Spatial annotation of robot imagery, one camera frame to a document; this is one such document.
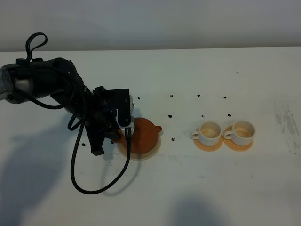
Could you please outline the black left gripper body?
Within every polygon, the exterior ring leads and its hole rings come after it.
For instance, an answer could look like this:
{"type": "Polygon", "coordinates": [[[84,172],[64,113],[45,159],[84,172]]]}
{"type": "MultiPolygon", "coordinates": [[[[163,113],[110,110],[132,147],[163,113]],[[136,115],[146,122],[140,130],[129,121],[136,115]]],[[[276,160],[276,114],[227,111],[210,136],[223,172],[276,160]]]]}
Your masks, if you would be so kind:
{"type": "Polygon", "coordinates": [[[86,98],[86,126],[100,127],[105,130],[105,139],[107,138],[107,130],[109,128],[114,128],[119,130],[117,121],[112,118],[112,114],[105,110],[105,101],[103,97],[103,92],[107,90],[103,86],[95,88],[90,91],[88,87],[84,87],[83,91],[86,98]]]}

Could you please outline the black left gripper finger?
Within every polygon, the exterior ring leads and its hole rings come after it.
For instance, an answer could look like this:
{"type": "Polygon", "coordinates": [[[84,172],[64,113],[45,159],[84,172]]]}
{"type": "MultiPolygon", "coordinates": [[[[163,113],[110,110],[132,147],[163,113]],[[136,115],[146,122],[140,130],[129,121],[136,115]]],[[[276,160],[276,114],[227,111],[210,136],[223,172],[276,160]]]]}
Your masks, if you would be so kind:
{"type": "Polygon", "coordinates": [[[85,130],[93,155],[103,155],[103,142],[105,139],[105,130],[100,127],[86,126],[85,130]]]}
{"type": "Polygon", "coordinates": [[[121,135],[117,129],[109,128],[107,130],[107,138],[110,139],[111,141],[120,141],[121,135]]]}

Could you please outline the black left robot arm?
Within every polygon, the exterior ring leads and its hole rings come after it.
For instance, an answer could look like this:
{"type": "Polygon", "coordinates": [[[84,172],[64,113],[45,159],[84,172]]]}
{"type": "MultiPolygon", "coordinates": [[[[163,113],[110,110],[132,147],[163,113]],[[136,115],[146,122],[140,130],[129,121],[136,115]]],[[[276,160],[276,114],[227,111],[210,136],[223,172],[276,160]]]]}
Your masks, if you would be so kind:
{"type": "Polygon", "coordinates": [[[116,121],[119,98],[128,90],[93,91],[84,84],[72,61],[56,58],[33,62],[17,59],[0,69],[0,98],[12,104],[31,101],[49,110],[64,108],[72,114],[68,130],[82,126],[94,155],[102,155],[105,138],[119,140],[116,121]]]}

